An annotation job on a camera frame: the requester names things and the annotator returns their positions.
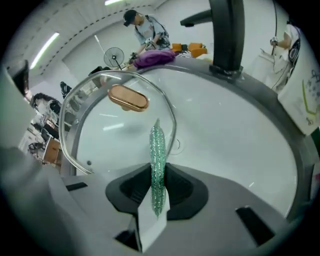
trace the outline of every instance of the electric fan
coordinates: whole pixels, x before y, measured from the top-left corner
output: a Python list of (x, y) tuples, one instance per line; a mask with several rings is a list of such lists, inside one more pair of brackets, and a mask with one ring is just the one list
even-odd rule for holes
[(106, 50), (103, 56), (103, 60), (106, 65), (113, 68), (119, 67), (120, 70), (121, 70), (120, 65), (122, 64), (124, 59), (125, 59), (125, 54), (118, 47), (112, 47)]

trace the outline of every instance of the ceiling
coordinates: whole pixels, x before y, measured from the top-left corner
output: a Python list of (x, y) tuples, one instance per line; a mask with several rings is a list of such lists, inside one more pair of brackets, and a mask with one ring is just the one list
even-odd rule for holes
[(3, 62), (7, 67), (35, 56), (55, 33), (60, 35), (42, 55), (30, 76), (43, 75), (92, 34), (123, 19), (129, 9), (154, 10), (166, 0), (123, 0), (105, 6), (105, 0), (45, 0), (26, 18), (8, 45)]

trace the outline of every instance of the green glitter strip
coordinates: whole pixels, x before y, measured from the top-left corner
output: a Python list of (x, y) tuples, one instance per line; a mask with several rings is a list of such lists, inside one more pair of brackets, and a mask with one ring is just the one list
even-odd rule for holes
[(165, 134), (160, 127), (159, 118), (150, 131), (150, 157), (152, 209), (158, 218), (166, 201), (165, 165), (167, 161)]

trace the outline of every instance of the gray shirt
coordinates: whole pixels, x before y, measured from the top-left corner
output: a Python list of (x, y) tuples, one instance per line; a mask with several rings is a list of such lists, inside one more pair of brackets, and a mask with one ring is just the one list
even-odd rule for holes
[(169, 49), (170, 42), (169, 37), (166, 35), (163, 27), (156, 21), (156, 19), (152, 16), (148, 16), (149, 21), (146, 17), (144, 17), (144, 22), (142, 25), (137, 25), (136, 29), (134, 29), (134, 34), (138, 38), (140, 45), (143, 45), (148, 38), (154, 39), (154, 35), (161, 35), (158, 40), (160, 45), (156, 45), (158, 50)]

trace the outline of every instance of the rose gold oval object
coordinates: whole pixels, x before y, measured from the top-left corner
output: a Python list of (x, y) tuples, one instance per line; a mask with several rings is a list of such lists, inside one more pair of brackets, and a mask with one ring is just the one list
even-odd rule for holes
[(109, 99), (125, 111), (145, 111), (149, 106), (149, 100), (143, 94), (124, 85), (115, 84), (108, 91)]

